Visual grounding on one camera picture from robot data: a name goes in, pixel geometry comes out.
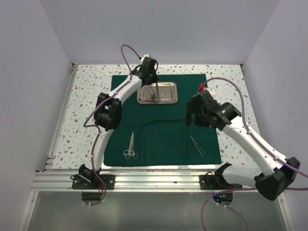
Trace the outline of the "green surgical cloth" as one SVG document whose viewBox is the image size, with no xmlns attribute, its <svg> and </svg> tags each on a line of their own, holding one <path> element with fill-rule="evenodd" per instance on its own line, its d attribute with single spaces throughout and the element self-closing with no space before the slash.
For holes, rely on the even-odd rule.
<svg viewBox="0 0 308 231">
<path fill-rule="evenodd" d="M 139 104 L 133 93 L 122 105 L 121 122 L 108 140 L 103 163 L 112 167 L 221 164 L 216 130 L 186 125 L 186 103 L 204 83 L 204 74 L 160 75 L 161 81 L 177 84 L 175 104 Z M 134 151 L 138 159 L 126 160 L 134 131 Z M 190 135 L 205 152 L 202 157 Z"/>
</svg>

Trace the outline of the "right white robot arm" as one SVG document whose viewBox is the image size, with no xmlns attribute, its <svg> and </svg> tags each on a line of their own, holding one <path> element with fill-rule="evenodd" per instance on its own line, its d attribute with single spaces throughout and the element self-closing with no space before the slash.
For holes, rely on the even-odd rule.
<svg viewBox="0 0 308 231">
<path fill-rule="evenodd" d="M 266 199 L 274 201 L 294 182 L 300 162 L 288 158 L 271 147 L 246 122 L 231 103 L 219 104 L 208 90 L 191 97 L 187 103 L 186 124 L 216 128 L 237 142 L 254 160 L 257 168 L 239 168 L 225 163 L 213 174 L 201 175 L 209 189 L 229 189 L 238 184 L 256 188 Z"/>
</svg>

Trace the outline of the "thin steel tweezers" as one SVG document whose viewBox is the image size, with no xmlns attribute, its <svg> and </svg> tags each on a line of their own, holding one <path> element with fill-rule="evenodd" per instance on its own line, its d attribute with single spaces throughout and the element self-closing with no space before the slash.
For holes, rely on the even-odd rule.
<svg viewBox="0 0 308 231">
<path fill-rule="evenodd" d="M 192 135 L 190 135 L 191 140 L 193 141 L 197 151 L 199 152 L 199 154 L 204 157 L 205 152 L 203 151 L 203 149 L 201 148 L 201 146 L 197 143 L 197 141 L 192 137 Z"/>
</svg>

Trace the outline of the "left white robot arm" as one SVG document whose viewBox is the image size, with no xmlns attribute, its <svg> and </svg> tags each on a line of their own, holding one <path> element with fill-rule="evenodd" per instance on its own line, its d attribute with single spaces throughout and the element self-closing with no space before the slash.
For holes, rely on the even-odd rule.
<svg viewBox="0 0 308 231">
<path fill-rule="evenodd" d="M 130 70 L 128 77 L 108 94 L 101 93 L 97 99 L 94 111 L 84 123 L 85 128 L 95 127 L 98 134 L 93 142 L 90 163 L 91 169 L 85 164 L 78 170 L 83 183 L 89 189 L 95 189 L 103 182 L 99 176 L 102 164 L 102 154 L 112 132 L 119 126 L 122 114 L 122 104 L 138 89 L 159 81 L 156 74 L 158 62 L 150 56 L 141 58 L 141 63 Z"/>
</svg>

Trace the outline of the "stainless steel instrument tray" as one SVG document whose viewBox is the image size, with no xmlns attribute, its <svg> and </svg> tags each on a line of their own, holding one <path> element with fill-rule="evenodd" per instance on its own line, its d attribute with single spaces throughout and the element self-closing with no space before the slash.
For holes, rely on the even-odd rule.
<svg viewBox="0 0 308 231">
<path fill-rule="evenodd" d="M 137 102 L 139 104 L 175 104 L 178 102 L 177 84 L 175 82 L 158 82 L 161 102 L 149 102 L 149 94 L 143 86 L 137 91 Z"/>
</svg>

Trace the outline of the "steel forceps with ring handles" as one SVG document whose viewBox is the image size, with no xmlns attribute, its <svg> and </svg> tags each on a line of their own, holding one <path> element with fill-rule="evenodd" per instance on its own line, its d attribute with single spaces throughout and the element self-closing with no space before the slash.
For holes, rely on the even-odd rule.
<svg viewBox="0 0 308 231">
<path fill-rule="evenodd" d="M 131 133 L 128 148 L 123 152 L 123 155 L 126 160 L 130 158 L 133 158 L 136 160 L 139 158 L 139 155 L 135 153 L 134 151 L 134 131 Z"/>
</svg>

